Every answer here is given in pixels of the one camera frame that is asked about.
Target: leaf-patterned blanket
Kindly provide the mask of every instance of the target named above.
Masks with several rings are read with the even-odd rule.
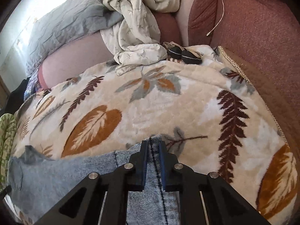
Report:
[[[169,58],[117,76],[107,62],[38,92],[15,114],[13,154],[32,145],[53,159],[95,156],[161,134],[181,163],[219,172],[271,224],[285,224],[298,183],[280,126],[221,47],[191,49],[201,65]]]

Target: slipper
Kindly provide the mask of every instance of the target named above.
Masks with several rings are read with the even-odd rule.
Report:
[[[201,64],[202,54],[193,50],[188,50],[185,47],[182,47],[175,42],[163,44],[167,48],[167,54],[178,60],[182,60],[186,64]]]

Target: crumpled sheet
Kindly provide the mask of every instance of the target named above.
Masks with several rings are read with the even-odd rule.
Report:
[[[179,9],[180,0],[103,0],[103,5],[124,16],[123,21],[101,30],[104,43],[119,64],[115,70],[118,76],[167,57],[166,49],[159,44],[161,33],[150,9],[173,13]]]

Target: black metal frame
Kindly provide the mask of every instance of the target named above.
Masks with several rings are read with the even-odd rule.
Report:
[[[91,173],[51,208],[36,225],[126,224],[128,191],[141,192],[146,183],[148,144],[114,172]],[[179,191],[181,225],[270,225],[216,172],[194,172],[160,144],[163,189]]]

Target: orange leaf pattern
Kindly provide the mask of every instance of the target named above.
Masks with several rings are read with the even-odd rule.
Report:
[[[81,80],[80,75],[78,75],[77,77],[71,78],[70,80],[68,80],[68,81],[64,84],[64,86],[62,87],[61,92],[63,92],[63,91],[64,91],[66,88],[68,88],[69,86],[78,84],[78,82],[79,82],[80,80]]]
[[[282,146],[262,179],[256,199],[257,209],[269,219],[285,208],[297,194],[296,160],[287,144]]]
[[[107,111],[106,105],[91,110],[72,130],[61,157],[82,153],[101,144],[115,130],[122,119],[118,109]]]
[[[41,154],[43,154],[44,156],[46,156],[46,157],[48,157],[48,158],[51,158],[51,157],[52,157],[52,154],[50,154],[50,152],[52,151],[52,146],[53,146],[53,145],[50,145],[50,146],[47,146],[47,147],[45,147],[45,148],[43,148],[43,147],[41,146],[41,149],[42,149]]]
[[[49,96],[38,108],[33,118],[36,118],[38,115],[40,115],[54,101],[54,99],[54,96]]]
[[[25,138],[25,135],[29,133],[29,130],[28,130],[29,120],[30,120],[30,117],[28,117],[21,126],[21,131],[19,133],[20,140],[23,140]]]
[[[141,78],[128,81],[120,88],[118,88],[116,92],[122,92],[135,85],[138,85],[141,82],[141,84],[133,91],[129,102],[144,98],[154,89],[154,86],[156,86],[159,91],[170,92],[170,93],[180,95],[181,94],[180,91],[181,85],[179,83],[180,78],[174,75],[178,71],[162,73],[161,71],[164,68],[165,66],[161,66],[161,67],[151,69],[145,74],[141,73],[142,74]]]
[[[41,101],[42,101],[42,100],[44,99],[44,97],[45,97],[46,95],[48,95],[50,92],[51,92],[51,89],[44,90],[42,99],[40,99],[40,101],[37,103],[37,106],[35,107],[35,109],[38,108],[38,106],[39,106],[39,104],[41,103]]]

